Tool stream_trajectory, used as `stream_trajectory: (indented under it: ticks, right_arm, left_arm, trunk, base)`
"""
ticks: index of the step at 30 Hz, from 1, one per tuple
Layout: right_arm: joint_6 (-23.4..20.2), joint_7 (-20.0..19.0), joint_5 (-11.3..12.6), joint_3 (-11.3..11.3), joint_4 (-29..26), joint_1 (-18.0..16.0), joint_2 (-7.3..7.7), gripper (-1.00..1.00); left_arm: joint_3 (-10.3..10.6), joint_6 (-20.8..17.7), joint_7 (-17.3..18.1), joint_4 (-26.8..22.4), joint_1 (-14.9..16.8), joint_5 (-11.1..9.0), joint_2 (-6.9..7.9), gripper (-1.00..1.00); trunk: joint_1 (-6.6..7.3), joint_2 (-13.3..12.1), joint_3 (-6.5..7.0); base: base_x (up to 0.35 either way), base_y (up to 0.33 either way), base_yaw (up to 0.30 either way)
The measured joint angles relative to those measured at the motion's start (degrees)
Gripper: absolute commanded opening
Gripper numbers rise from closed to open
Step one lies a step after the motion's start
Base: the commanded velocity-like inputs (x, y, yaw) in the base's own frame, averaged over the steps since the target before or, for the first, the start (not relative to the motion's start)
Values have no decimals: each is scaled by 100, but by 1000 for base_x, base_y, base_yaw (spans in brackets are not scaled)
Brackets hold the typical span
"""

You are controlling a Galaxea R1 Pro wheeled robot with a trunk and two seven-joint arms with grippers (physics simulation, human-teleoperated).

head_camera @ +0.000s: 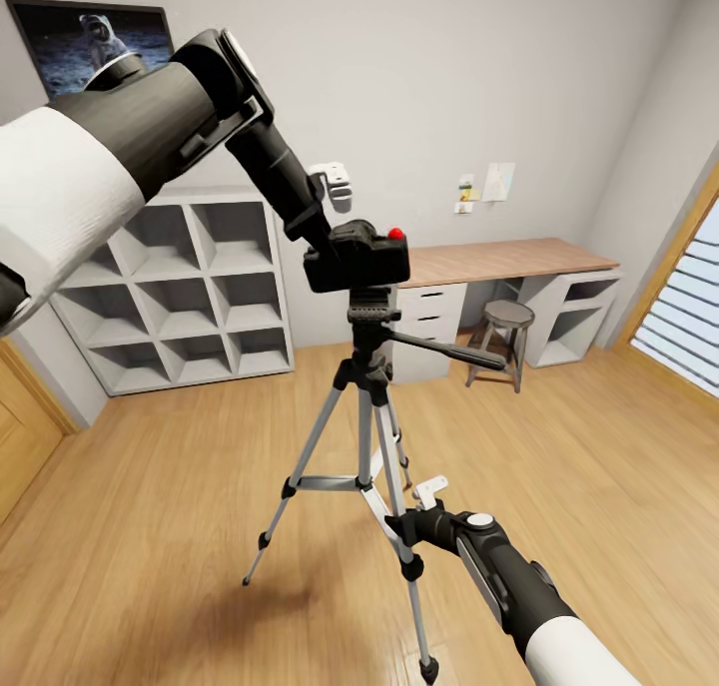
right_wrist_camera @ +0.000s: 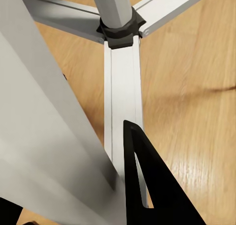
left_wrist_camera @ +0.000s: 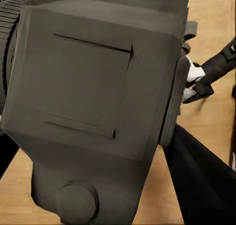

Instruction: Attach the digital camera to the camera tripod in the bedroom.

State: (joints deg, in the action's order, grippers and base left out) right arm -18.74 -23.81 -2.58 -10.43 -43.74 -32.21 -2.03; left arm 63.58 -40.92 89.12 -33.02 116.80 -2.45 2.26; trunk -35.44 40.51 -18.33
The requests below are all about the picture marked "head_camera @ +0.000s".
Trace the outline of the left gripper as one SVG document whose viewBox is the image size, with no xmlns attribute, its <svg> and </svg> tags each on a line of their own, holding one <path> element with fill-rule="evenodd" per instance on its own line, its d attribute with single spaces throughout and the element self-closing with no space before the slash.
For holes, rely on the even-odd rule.
<svg viewBox="0 0 719 686">
<path fill-rule="evenodd" d="M 325 216 L 323 203 L 316 197 L 317 189 L 306 172 L 288 146 L 280 159 L 249 178 L 283 220 L 286 237 L 292 242 L 304 237 L 337 266 L 341 259 L 329 238 L 332 228 Z"/>
</svg>

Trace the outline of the camera tripod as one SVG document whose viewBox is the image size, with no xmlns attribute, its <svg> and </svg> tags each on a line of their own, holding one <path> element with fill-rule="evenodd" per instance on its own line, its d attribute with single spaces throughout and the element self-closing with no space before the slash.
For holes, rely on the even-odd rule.
<svg viewBox="0 0 719 686">
<path fill-rule="evenodd" d="M 468 363 L 502 371 L 506 365 L 506 358 L 493 352 L 487 352 L 458 344 L 443 344 L 426 341 L 401 332 L 394 332 L 389 327 L 381 326 L 381 322 L 389 324 L 390 320 L 399 322 L 402 310 L 390 310 L 388 294 L 393 285 L 383 287 L 357 287 L 350 289 L 350 305 L 348 308 L 348 321 L 353 325 L 354 347 L 352 358 L 342 360 L 336 374 L 332 388 L 326 398 L 321 414 L 307 440 L 306 446 L 296 464 L 292 476 L 288 477 L 282 490 L 282 502 L 270 524 L 267 532 L 262 532 L 259 538 L 259 552 L 243 585 L 248 586 L 252 574 L 272 539 L 272 534 L 288 504 L 290 498 L 298 490 L 326 490 L 326 491 L 358 491 L 363 494 L 372 514 L 381 526 L 401 564 L 401 574 L 407 581 L 411 608 L 415 623 L 415 632 L 419 646 L 420 675 L 426 686 L 433 686 L 439 665 L 435 658 L 428 654 L 423 616 L 417 579 L 423 575 L 424 564 L 419 554 L 414 554 L 412 547 L 406 547 L 402 538 L 397 536 L 391 526 L 387 526 L 384 516 L 392 516 L 377 492 L 374 483 L 383 468 L 387 478 L 389 497 L 393 517 L 399 518 L 407 512 L 405 508 L 401 478 L 397 462 L 405 472 L 407 486 L 412 487 L 409 479 L 409 459 L 405 456 L 402 446 L 402 432 L 397 423 L 395 408 L 391 398 L 389 380 L 394 376 L 393 362 L 385 366 L 386 356 L 376 351 L 382 342 L 388 340 L 400 343 L 409 343 L 418 347 L 441 351 L 448 357 Z M 339 475 L 306 475 L 302 476 L 310 457 L 312 456 L 342 392 L 346 390 L 348 382 L 355 382 L 359 391 L 359 476 Z M 374 457 L 371 456 L 371 442 L 373 440 L 372 413 L 375 412 L 375 421 L 380 446 Z"/>
</svg>

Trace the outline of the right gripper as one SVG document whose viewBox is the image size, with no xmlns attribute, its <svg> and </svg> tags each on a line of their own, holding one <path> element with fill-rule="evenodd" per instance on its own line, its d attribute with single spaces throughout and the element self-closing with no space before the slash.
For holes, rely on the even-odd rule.
<svg viewBox="0 0 719 686">
<path fill-rule="evenodd" d="M 413 547 L 423 540 L 440 547 L 436 528 L 440 518 L 446 514 L 446 510 L 441 499 L 437 498 L 435 502 L 436 507 L 429 510 L 409 509 L 399 518 L 393 516 L 384 516 L 383 518 L 385 518 L 387 526 L 391 526 L 391 530 L 402 538 L 402 543 L 406 547 Z"/>
</svg>

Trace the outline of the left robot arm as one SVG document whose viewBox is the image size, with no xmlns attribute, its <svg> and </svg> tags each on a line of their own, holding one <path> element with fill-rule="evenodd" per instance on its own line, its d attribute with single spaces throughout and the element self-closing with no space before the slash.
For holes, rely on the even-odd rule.
<svg viewBox="0 0 719 686">
<path fill-rule="evenodd" d="M 226 28 L 208 28 L 149 70 L 139 53 L 0 127 L 0 339 L 30 320 L 103 244 L 225 144 L 283 220 L 330 263 L 323 201 L 352 210 L 344 162 L 305 170 L 275 107 Z"/>
</svg>

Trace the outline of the digital camera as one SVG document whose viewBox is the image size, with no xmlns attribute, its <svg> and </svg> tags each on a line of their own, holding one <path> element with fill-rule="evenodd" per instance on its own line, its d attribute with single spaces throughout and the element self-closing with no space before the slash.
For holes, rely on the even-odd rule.
<svg viewBox="0 0 719 686">
<path fill-rule="evenodd" d="M 341 259 L 335 266 L 316 248 L 303 254 L 303 268 L 314 293 L 357 287 L 383 287 L 411 279 L 407 238 L 401 229 L 379 236 L 366 220 L 334 226 L 329 238 Z"/>
</svg>

